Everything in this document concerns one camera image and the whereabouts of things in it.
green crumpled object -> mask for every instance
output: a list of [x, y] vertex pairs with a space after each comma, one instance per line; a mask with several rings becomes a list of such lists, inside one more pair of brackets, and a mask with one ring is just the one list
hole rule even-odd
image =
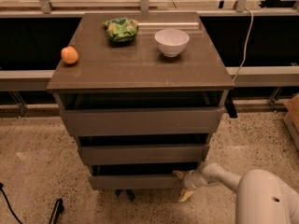
[[116, 18], [104, 21], [106, 33], [113, 42], [132, 41], [137, 35], [138, 21], [128, 18]]

bowl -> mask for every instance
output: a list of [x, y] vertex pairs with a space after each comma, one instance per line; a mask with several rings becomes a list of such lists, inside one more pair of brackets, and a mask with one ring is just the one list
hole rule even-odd
[[187, 47], [189, 36], [178, 29], [164, 29], [156, 33], [155, 39], [164, 56], [176, 57]]

table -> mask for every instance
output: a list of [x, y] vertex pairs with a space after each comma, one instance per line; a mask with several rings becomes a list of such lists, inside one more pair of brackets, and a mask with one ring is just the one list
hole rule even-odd
[[[139, 21], [131, 43], [107, 39], [102, 22], [116, 17]], [[154, 35], [163, 28], [190, 36], [176, 58], [157, 48]], [[180, 187], [172, 172], [195, 169], [206, 158], [234, 87], [198, 15], [85, 14], [70, 46], [78, 62], [60, 61], [47, 89], [91, 171], [92, 187]]]

speckled floor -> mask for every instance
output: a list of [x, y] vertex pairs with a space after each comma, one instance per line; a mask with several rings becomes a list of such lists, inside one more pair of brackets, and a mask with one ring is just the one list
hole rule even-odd
[[[299, 191], [299, 155], [285, 113], [238, 115], [224, 114], [208, 158], [239, 175], [263, 168]], [[124, 193], [92, 190], [88, 176], [57, 113], [0, 118], [0, 182], [25, 224], [48, 223], [58, 198], [64, 200], [58, 223], [235, 223], [235, 194], [222, 186], [201, 188], [186, 203], [178, 203], [179, 189], [135, 190], [130, 203]], [[17, 223], [2, 195], [0, 223]]]

bottom drawer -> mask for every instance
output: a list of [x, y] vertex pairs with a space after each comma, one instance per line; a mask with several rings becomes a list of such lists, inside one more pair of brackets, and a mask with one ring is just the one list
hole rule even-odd
[[97, 166], [93, 189], [167, 189], [182, 187], [175, 170], [196, 169], [198, 162]]

